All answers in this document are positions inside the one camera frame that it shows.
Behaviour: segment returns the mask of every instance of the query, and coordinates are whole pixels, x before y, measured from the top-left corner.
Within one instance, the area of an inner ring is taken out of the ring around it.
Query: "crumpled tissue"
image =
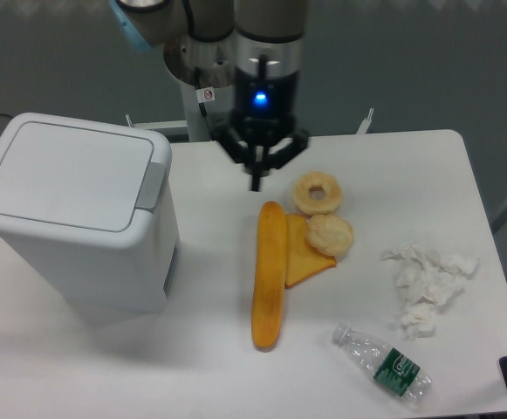
[[[386,251],[383,260],[404,262],[395,279],[399,294],[406,302],[401,324],[409,339],[433,336],[436,310],[464,290],[465,282],[472,278],[479,259],[460,253],[442,255],[418,243]]]

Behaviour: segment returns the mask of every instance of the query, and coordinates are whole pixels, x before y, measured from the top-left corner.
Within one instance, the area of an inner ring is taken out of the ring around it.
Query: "bottle label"
[[[404,395],[419,371],[420,367],[393,348],[373,377],[397,395]]]

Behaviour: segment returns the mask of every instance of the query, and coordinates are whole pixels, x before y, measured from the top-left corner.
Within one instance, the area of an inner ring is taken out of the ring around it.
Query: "gray wall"
[[[0,112],[183,118],[161,49],[133,52],[106,0],[0,4]],[[371,106],[375,131],[458,131],[491,214],[507,194],[507,0],[312,0],[302,125],[352,133]],[[496,239],[507,274],[507,226]]]

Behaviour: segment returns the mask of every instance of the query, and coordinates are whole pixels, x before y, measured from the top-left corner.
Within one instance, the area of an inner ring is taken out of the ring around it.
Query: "blue light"
[[[257,92],[255,95],[255,99],[253,100],[253,103],[257,106],[265,106],[267,104],[267,95],[263,92]]]

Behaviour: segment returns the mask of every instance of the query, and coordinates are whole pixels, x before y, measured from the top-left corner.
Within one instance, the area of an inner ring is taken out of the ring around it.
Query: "plastic water bottle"
[[[417,404],[429,391],[431,379],[428,375],[383,340],[342,324],[332,334],[332,340],[367,375],[396,393],[403,401]]]

